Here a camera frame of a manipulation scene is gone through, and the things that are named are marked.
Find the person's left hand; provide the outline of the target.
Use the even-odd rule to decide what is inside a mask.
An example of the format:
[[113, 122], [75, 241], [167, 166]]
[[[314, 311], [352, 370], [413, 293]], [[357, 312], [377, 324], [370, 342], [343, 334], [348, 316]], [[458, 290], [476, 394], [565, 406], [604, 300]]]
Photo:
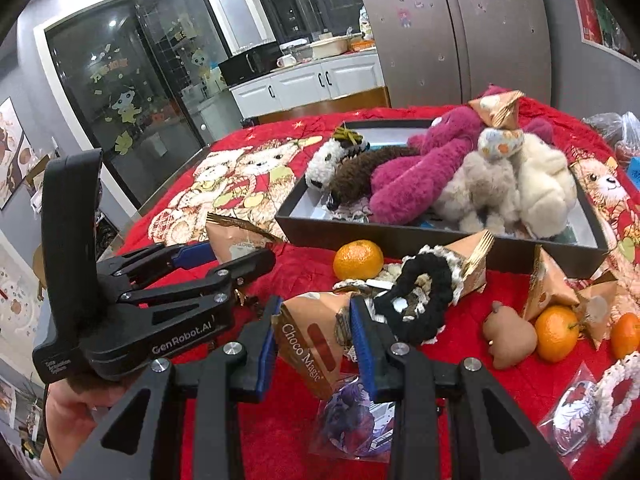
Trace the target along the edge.
[[77, 376], [49, 386], [43, 417], [48, 440], [40, 460], [52, 478], [58, 478], [96, 428], [92, 410], [116, 404], [137, 379], [138, 374], [120, 382]]

